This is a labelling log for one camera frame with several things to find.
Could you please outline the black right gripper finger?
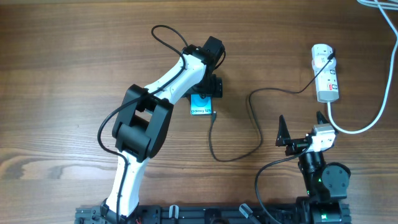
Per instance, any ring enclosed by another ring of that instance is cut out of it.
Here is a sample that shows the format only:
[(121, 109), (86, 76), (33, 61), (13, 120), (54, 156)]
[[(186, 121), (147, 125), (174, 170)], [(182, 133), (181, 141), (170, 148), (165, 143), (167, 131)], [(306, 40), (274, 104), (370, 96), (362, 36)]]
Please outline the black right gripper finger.
[(329, 124), (330, 122), (324, 117), (321, 111), (317, 111), (317, 123), (318, 124)]
[(287, 128), (284, 115), (279, 116), (279, 129), (275, 145), (278, 147), (287, 146), (291, 143), (289, 130)]

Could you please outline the blue Galaxy smartphone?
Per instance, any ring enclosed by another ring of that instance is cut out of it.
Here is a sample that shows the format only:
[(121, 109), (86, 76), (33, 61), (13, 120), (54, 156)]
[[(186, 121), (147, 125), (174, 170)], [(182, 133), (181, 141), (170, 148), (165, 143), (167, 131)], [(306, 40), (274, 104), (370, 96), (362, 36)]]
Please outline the blue Galaxy smartphone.
[(212, 114), (211, 97), (202, 98), (200, 95), (191, 95), (190, 114), (193, 116)]

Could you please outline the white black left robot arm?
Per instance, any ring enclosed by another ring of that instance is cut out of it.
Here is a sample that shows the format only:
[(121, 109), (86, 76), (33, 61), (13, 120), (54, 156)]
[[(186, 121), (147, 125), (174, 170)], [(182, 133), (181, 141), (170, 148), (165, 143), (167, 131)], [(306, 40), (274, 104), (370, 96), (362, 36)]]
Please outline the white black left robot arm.
[(213, 72), (225, 55), (222, 41), (209, 37), (202, 47), (184, 47), (176, 65), (156, 82), (128, 88), (112, 113), (118, 168), (111, 195), (101, 204), (107, 222), (127, 223), (136, 211), (146, 165), (165, 141), (174, 104), (187, 96), (223, 96), (222, 80)]

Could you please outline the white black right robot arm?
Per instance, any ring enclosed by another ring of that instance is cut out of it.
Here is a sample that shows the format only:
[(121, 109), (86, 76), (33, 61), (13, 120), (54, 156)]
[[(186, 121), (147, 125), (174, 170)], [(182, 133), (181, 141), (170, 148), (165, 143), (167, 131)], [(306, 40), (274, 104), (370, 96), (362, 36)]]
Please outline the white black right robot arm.
[(279, 116), (276, 146), (285, 146), (286, 156), (298, 157), (306, 197), (298, 197), (295, 223), (351, 223), (347, 198), (351, 171), (339, 162), (326, 163), (323, 153), (334, 146), (338, 132), (317, 112), (317, 124), (304, 138), (292, 139), (285, 118)]

